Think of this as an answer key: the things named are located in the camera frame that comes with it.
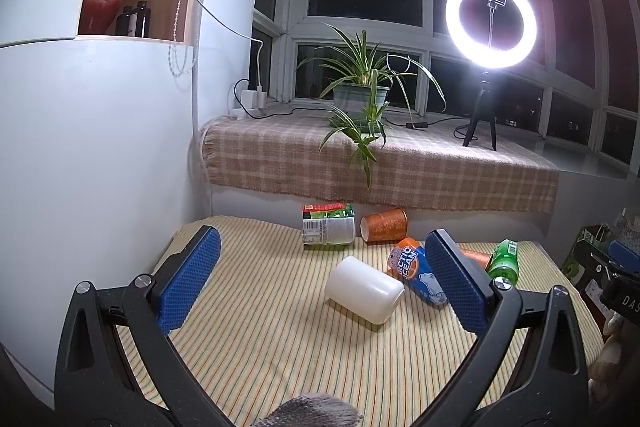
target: ring light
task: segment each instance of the ring light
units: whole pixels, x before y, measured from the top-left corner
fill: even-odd
[[[529,1],[512,1],[520,11],[524,28],[520,42],[512,49],[503,51],[490,48],[480,42],[475,42],[465,31],[462,26],[462,21],[460,20],[460,5],[462,4],[462,0],[447,0],[445,16],[449,34],[454,44],[465,57],[483,68],[497,69],[513,66],[529,55],[536,42],[538,32],[536,16],[533,13],[533,8],[531,4],[529,4]]]

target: yellow striped fabric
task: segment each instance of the yellow striped fabric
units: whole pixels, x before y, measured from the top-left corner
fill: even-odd
[[[324,298],[332,267],[347,255],[386,271],[391,245],[303,248],[300,230],[237,217],[184,226],[164,258],[180,251],[201,225],[216,227],[222,255],[182,328],[170,338],[220,409],[249,426],[305,393],[329,393],[364,415],[364,427],[409,425],[438,394],[472,346],[450,306],[435,309],[407,290],[379,327]],[[494,245],[463,248],[490,253]],[[519,244],[518,287],[567,286],[574,300],[587,363],[602,338],[578,293],[533,243]],[[516,332],[483,404],[495,401],[515,365],[525,331]],[[146,398],[164,405],[127,328],[120,338]]]

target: green bottle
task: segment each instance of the green bottle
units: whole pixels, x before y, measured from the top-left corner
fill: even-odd
[[[494,254],[486,269],[489,277],[507,277],[513,285],[518,283],[520,268],[518,268],[518,244],[505,239],[495,247]]]

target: white window frame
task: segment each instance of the white window frame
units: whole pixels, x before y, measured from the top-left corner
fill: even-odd
[[[526,59],[508,75],[523,82],[543,87],[542,110],[539,134],[546,137],[551,101],[554,92],[561,93],[593,111],[588,149],[601,153],[606,113],[612,112],[638,121],[638,132],[634,145],[634,155],[630,168],[638,172],[640,167],[640,120],[636,113],[610,107],[607,104],[609,89],[609,63],[606,23],[602,0],[588,0],[595,50],[595,88],[556,70],[556,33],[553,0],[541,0],[542,18],[545,29],[545,64]],[[372,42],[380,42],[381,48],[418,55],[421,63],[429,67],[431,57],[467,62],[455,47],[450,37],[433,31],[433,0],[422,0],[422,26],[407,26],[398,23],[353,18],[322,17],[308,15],[309,0],[276,0],[274,21],[259,12],[254,13],[254,25],[273,37],[271,57],[270,97],[284,103],[316,105],[316,100],[295,98],[296,60],[299,44],[339,44],[339,39],[324,23],[337,25],[347,32],[367,30]],[[636,40],[640,57],[640,10],[636,0],[629,0],[636,26]],[[426,114],[429,96],[429,81],[420,74],[417,79],[415,110],[421,116]]]

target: black tripod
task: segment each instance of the black tripod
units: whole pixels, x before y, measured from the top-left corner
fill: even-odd
[[[498,6],[505,6],[507,4],[507,0],[485,0],[487,2],[487,6],[489,8],[489,48],[491,48],[491,44],[494,38],[494,13]],[[489,72],[483,71],[482,74],[484,78],[480,84],[480,92],[478,93],[478,98],[476,98],[476,104],[474,105],[474,110],[471,113],[471,120],[469,122],[469,127],[466,130],[465,140],[462,142],[462,147],[468,147],[469,143],[474,137],[474,133],[476,132],[476,126],[478,125],[478,121],[485,120],[489,122],[489,126],[491,126],[491,145],[494,148],[494,151],[497,150],[495,144],[495,110],[494,110],[494,96],[490,90],[490,83],[487,79]]]

